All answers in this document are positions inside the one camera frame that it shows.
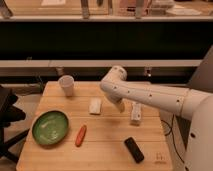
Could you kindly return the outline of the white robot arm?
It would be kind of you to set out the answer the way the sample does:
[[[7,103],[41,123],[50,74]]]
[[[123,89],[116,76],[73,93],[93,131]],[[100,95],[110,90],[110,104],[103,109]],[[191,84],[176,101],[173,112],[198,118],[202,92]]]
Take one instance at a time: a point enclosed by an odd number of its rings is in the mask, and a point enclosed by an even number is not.
[[[191,121],[183,171],[213,171],[213,45],[194,72],[192,87],[135,84],[122,66],[113,66],[100,88],[114,104],[123,98]]]

